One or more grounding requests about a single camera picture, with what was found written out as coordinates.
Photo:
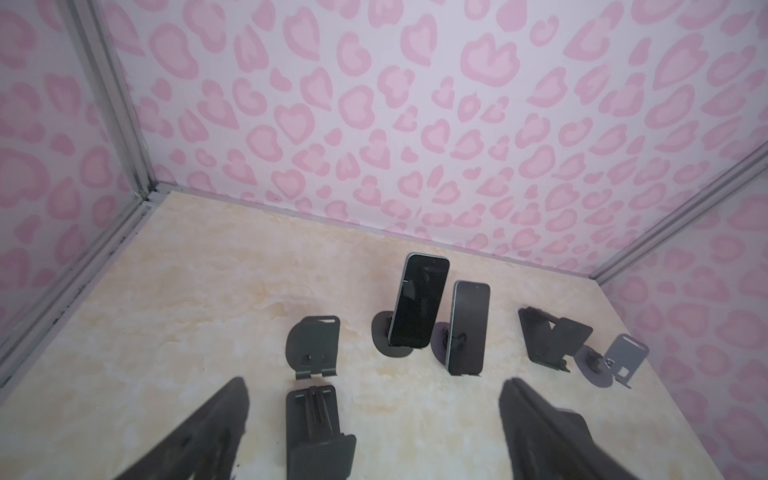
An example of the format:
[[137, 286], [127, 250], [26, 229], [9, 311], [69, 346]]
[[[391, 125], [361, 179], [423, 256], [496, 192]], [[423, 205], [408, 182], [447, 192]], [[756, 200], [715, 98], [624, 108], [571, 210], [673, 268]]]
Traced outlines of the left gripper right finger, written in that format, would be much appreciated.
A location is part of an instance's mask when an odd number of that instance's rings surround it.
[[521, 378], [504, 382], [499, 411], [515, 479], [635, 477], [592, 440], [585, 422], [556, 409]]

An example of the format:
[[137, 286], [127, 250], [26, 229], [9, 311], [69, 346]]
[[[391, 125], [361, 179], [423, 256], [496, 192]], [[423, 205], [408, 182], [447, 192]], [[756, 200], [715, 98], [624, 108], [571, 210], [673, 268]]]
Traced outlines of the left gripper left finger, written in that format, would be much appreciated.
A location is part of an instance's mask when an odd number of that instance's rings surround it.
[[250, 401], [234, 377], [120, 479], [230, 479], [245, 433]]

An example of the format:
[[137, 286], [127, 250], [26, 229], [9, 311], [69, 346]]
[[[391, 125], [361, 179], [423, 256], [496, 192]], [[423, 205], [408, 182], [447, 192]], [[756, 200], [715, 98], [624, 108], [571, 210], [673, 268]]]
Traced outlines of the black folding phone stand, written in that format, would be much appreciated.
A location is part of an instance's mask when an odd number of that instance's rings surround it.
[[531, 362], [568, 372], [565, 356], [574, 356], [593, 332], [589, 325], [525, 307], [518, 310], [526, 352]]

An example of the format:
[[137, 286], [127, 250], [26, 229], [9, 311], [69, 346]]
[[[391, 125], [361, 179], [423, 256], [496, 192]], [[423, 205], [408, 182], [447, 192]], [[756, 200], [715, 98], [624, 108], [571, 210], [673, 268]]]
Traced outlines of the grey round phone stand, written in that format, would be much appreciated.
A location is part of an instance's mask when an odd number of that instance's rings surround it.
[[574, 360], [586, 380], [598, 388], [608, 388], [614, 382], [629, 388], [629, 382], [645, 361], [650, 349], [628, 334], [620, 334], [601, 354], [583, 345]]

